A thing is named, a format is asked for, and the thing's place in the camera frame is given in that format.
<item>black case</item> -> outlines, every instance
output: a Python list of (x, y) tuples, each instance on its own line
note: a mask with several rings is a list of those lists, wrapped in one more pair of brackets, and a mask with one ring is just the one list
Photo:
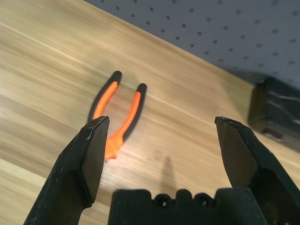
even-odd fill
[(258, 83), (248, 122), (255, 131), (300, 150), (300, 91), (273, 78)]

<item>pliers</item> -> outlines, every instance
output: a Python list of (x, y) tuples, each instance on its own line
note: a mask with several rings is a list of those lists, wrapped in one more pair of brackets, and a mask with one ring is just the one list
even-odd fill
[[(118, 88), (121, 78), (122, 73), (120, 71), (115, 71), (111, 78), (102, 87), (91, 106), (88, 121), (102, 116), (104, 108)], [(135, 91), (135, 96), (127, 118), (116, 133), (107, 138), (105, 146), (106, 161), (111, 158), (117, 158), (119, 149), (123, 146), (124, 142), (134, 130), (142, 113), (146, 92), (147, 85), (144, 83), (139, 84)]]

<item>pegboard hole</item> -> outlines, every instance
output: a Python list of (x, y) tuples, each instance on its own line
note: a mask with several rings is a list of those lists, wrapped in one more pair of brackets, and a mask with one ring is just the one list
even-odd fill
[(271, 4), (271, 5), (272, 5), (272, 6), (276, 6), (276, 5), (278, 4), (278, 2), (279, 2), (278, 0), (274, 0), (274, 1), (272, 1), (272, 4)]
[(290, 40), (290, 43), (295, 43), (297, 41), (297, 39), (293, 38)]
[(258, 20), (255, 20), (255, 21), (254, 21), (254, 24), (255, 24), (255, 25), (259, 25), (261, 22), (262, 22), (262, 21), (258, 19)]
[(299, 15), (299, 11), (298, 10), (292, 12), (292, 16), (298, 16), (298, 15)]

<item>pegboard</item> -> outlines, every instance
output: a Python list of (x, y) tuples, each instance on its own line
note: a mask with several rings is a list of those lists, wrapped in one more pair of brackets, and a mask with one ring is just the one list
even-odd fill
[(298, 0), (86, 0), (251, 83), (300, 88)]

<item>orange handle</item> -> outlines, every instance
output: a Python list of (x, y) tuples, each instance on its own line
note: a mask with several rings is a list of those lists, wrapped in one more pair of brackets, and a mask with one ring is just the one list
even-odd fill
[(118, 88), (121, 78), (122, 73), (120, 71), (115, 71), (111, 78), (109, 78), (106, 84), (101, 88), (90, 108), (88, 121), (102, 116), (105, 106)]
[[(120, 71), (114, 72), (111, 78), (107, 81), (104, 87), (98, 93), (89, 113), (89, 120), (93, 120), (102, 116), (104, 108), (112, 97), (118, 85), (121, 81), (122, 73)], [(126, 139), (130, 136), (134, 130), (142, 113), (145, 97), (147, 92), (147, 85), (141, 83), (136, 89), (133, 102), (127, 118), (122, 126), (112, 136), (106, 140), (105, 147), (105, 160), (116, 158), (118, 156), (119, 149), (122, 147)]]
[(105, 160), (116, 158), (119, 153), (119, 149), (123, 146), (125, 140), (132, 133), (135, 128), (138, 119), (140, 118), (147, 86), (142, 83), (136, 90), (134, 99), (131, 104), (131, 108), (127, 118), (125, 119), (122, 126), (112, 136), (108, 137), (105, 147)]

